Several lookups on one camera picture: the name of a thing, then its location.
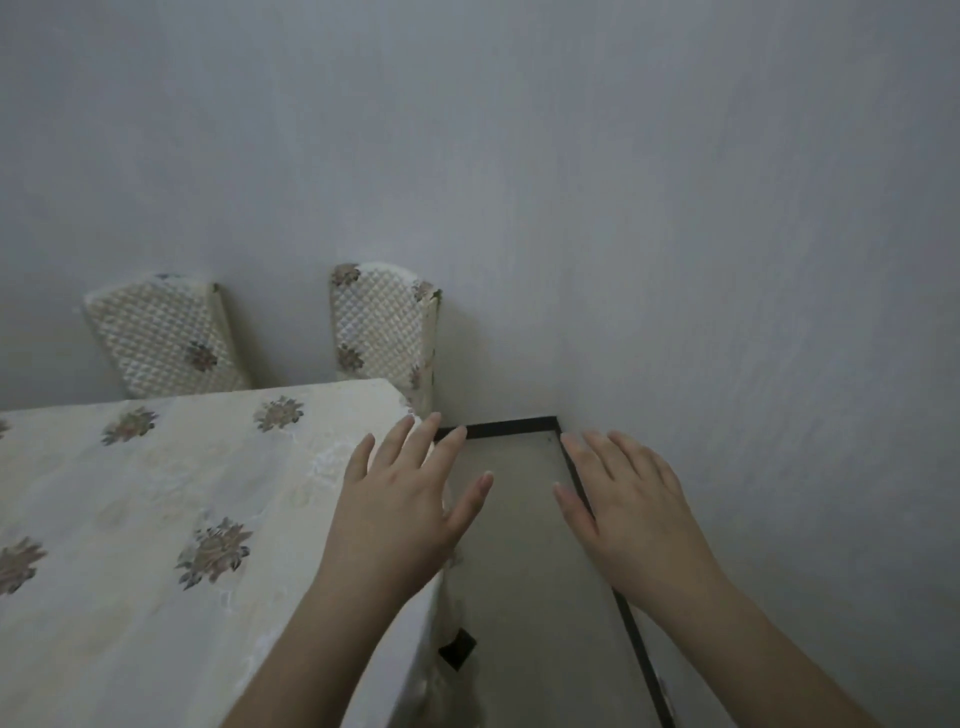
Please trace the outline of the person's right hand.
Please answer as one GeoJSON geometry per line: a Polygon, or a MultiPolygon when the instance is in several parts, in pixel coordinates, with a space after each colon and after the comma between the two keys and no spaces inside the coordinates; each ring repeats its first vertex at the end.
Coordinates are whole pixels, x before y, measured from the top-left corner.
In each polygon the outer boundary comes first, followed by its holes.
{"type": "Polygon", "coordinates": [[[608,480],[585,441],[585,432],[562,433],[560,443],[573,463],[587,508],[599,531],[599,543],[587,555],[606,581],[633,605],[618,587],[633,580],[693,580],[719,572],[725,577],[696,521],[683,489],[669,491],[656,478],[646,445],[623,432],[622,448],[630,453],[638,479],[608,480]]]}

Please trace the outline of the cream floral tablecloth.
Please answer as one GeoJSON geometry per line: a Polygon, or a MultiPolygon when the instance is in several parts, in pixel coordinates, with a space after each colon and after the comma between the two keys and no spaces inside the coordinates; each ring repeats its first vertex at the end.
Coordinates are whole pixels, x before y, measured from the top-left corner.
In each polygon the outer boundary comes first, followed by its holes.
{"type": "Polygon", "coordinates": [[[385,380],[0,412],[0,728],[235,728],[385,380]]]}

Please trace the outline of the person's left forearm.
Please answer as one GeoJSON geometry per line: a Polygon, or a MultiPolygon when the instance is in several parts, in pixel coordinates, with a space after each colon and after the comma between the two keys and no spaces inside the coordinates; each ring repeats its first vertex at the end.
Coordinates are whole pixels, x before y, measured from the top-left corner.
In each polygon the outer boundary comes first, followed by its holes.
{"type": "Polygon", "coordinates": [[[220,728],[339,728],[388,627],[425,586],[321,569],[220,728]]]}

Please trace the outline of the person's right forearm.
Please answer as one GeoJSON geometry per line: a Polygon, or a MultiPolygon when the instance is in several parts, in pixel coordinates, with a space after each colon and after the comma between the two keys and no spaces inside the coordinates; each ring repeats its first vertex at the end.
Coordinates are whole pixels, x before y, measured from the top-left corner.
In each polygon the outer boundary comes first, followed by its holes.
{"type": "Polygon", "coordinates": [[[738,728],[882,728],[722,572],[618,590],[670,638],[738,728]]]}

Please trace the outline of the black table leg foot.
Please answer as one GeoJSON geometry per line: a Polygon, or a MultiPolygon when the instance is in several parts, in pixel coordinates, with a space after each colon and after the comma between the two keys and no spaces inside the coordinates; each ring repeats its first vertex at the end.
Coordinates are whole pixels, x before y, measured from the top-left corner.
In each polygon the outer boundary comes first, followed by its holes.
{"type": "Polygon", "coordinates": [[[452,671],[459,673],[474,653],[476,646],[476,638],[465,628],[460,627],[450,642],[438,648],[437,653],[441,661],[452,671]]]}

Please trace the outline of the person's left hand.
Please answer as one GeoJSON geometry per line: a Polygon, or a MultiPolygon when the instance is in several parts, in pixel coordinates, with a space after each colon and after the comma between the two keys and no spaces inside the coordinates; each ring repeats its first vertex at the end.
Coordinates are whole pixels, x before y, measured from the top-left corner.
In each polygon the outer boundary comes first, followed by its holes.
{"type": "Polygon", "coordinates": [[[444,493],[469,430],[460,425],[438,442],[434,438],[431,455],[441,472],[438,487],[402,487],[400,420],[381,443],[375,441],[366,478],[345,490],[342,480],[318,572],[426,585],[460,543],[446,538],[446,516],[455,503],[445,506],[444,493]]]}

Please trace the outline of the chair with quilted floral cover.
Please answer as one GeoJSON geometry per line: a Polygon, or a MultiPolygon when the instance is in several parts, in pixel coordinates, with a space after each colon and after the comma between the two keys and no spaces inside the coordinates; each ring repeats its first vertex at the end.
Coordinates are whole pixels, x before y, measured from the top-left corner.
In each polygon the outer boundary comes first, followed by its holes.
{"type": "Polygon", "coordinates": [[[129,399],[252,388],[218,283],[156,273],[87,293],[82,302],[129,399]]]}
{"type": "Polygon", "coordinates": [[[367,262],[337,265],[328,291],[337,380],[385,380],[426,418],[442,290],[400,266],[367,262]]]}

